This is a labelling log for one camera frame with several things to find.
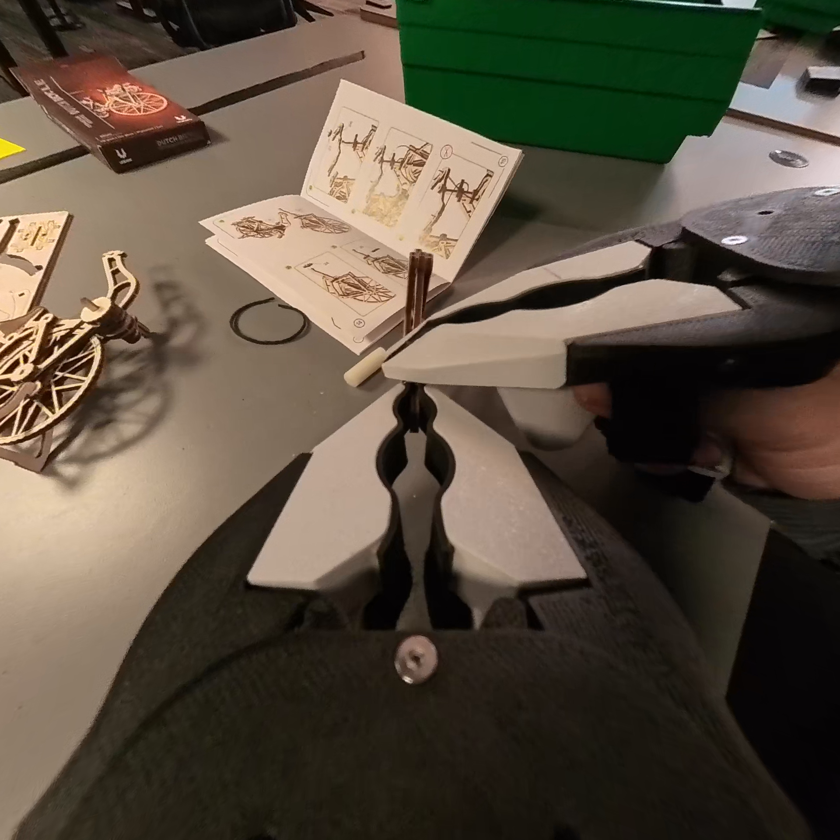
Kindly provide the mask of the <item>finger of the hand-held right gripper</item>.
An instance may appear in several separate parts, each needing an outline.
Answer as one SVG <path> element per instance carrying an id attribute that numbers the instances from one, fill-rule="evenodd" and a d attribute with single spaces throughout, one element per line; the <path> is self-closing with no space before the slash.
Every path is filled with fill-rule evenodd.
<path id="1" fill-rule="evenodd" d="M 483 322 L 513 312 L 554 310 L 589 301 L 647 279 L 653 253 L 650 246 L 626 241 L 529 269 L 441 311 L 427 325 Z"/>
<path id="2" fill-rule="evenodd" d="M 388 379 L 424 385 L 558 389 L 566 384 L 568 346 L 576 339 L 741 310 L 714 287 L 644 280 L 570 306 L 433 325 L 381 369 Z"/>

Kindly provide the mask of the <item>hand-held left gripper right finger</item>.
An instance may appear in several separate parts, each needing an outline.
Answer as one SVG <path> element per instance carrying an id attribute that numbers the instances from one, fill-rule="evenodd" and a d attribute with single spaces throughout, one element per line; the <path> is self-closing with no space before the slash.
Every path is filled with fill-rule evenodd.
<path id="1" fill-rule="evenodd" d="M 473 629 L 499 600 L 587 585 L 516 447 L 436 387 L 421 398 L 436 479 L 423 586 L 435 629 Z"/>

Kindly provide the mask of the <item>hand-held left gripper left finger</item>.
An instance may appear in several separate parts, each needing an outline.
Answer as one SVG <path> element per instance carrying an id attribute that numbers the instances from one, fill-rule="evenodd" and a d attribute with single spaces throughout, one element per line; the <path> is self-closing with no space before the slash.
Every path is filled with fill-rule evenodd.
<path id="1" fill-rule="evenodd" d="M 410 385 L 393 387 L 311 451 L 250 585 L 319 595 L 365 628 L 396 627 L 413 586 L 393 489 L 412 397 Z"/>

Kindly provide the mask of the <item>slim dark wooden model part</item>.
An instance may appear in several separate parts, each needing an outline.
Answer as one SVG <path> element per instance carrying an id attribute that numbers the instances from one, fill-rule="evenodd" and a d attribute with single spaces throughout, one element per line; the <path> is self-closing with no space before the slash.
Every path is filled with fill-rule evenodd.
<path id="1" fill-rule="evenodd" d="M 434 257 L 432 254 L 416 248 L 409 255 L 403 337 L 407 337 L 425 320 L 425 307 L 433 267 Z M 418 431 L 418 412 L 417 386 L 407 383 L 406 428 L 409 432 L 415 433 Z"/>

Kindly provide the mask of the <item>wooden bicycle model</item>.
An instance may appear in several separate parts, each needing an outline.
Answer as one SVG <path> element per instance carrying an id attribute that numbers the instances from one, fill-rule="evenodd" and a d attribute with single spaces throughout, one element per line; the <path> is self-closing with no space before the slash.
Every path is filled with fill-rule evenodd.
<path id="1" fill-rule="evenodd" d="M 2 461 L 40 473 L 51 456 L 55 429 L 97 386 L 107 343 L 153 339 L 154 333 L 130 311 L 140 282 L 127 258 L 118 249 L 102 255 L 107 292 L 84 297 L 76 318 L 36 307 L 2 322 Z"/>

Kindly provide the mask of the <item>large wooden parts sheet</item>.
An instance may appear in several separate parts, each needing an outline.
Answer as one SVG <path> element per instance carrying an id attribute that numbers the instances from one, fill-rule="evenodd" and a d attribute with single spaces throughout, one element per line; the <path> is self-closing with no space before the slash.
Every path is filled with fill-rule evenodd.
<path id="1" fill-rule="evenodd" d="M 21 318 L 39 304 L 70 220 L 65 211 L 1 217 L 2 322 Z"/>

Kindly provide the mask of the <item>dark model kit box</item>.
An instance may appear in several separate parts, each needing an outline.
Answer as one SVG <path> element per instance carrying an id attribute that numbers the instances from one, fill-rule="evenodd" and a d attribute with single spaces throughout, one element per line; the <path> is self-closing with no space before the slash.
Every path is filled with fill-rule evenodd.
<path id="1" fill-rule="evenodd" d="M 89 54 L 12 69 L 44 113 L 113 172 L 130 172 L 208 146 L 200 118 L 129 73 Z"/>

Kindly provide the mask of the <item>person's right hand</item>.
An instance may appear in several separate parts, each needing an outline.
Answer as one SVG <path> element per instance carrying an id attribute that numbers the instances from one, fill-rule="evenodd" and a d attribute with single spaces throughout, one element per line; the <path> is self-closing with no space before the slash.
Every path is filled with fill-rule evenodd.
<path id="1" fill-rule="evenodd" d="M 698 410 L 689 466 L 756 490 L 810 501 L 839 498 L 839 365 L 820 380 L 775 389 L 711 392 Z"/>

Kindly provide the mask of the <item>white wax stick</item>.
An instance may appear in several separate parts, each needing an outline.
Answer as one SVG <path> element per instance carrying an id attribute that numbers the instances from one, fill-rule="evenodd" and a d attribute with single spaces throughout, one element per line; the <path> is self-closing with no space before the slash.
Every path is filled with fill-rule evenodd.
<path id="1" fill-rule="evenodd" d="M 345 384 L 358 388 L 377 375 L 382 375 L 386 382 L 393 383 L 394 381 L 382 372 L 383 363 L 388 361 L 391 355 L 391 352 L 385 348 L 377 348 L 367 353 L 344 373 Z"/>

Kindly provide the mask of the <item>large green plastic bin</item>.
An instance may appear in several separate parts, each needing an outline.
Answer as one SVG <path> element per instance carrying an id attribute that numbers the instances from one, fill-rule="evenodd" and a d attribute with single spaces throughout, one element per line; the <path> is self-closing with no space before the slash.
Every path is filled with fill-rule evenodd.
<path id="1" fill-rule="evenodd" d="M 396 3 L 406 103 L 504 144 L 666 164 L 714 133 L 756 7 L 653 1 Z"/>

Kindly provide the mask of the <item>white instruction booklet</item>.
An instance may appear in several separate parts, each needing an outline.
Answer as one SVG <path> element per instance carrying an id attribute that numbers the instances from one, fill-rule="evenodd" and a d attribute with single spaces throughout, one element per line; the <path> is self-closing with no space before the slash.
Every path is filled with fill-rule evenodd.
<path id="1" fill-rule="evenodd" d="M 205 218 L 207 247 L 354 354 L 403 320 L 408 258 L 456 279 L 522 160 L 516 148 L 342 81 L 300 194 Z"/>

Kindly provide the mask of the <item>person's dark clothing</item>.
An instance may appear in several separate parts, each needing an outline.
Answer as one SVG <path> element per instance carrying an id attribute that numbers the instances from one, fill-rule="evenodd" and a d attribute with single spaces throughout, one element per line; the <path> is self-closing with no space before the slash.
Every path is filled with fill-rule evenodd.
<path id="1" fill-rule="evenodd" d="M 839 838 L 839 575 L 769 532 L 731 670 L 741 730 L 808 822 Z"/>

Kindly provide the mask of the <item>black chair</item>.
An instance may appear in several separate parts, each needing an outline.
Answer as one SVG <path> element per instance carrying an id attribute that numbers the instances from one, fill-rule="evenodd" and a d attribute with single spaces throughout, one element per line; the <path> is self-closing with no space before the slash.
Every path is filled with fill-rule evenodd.
<path id="1" fill-rule="evenodd" d="M 289 1 L 155 1 L 159 22 L 177 46 L 214 49 L 295 27 Z"/>

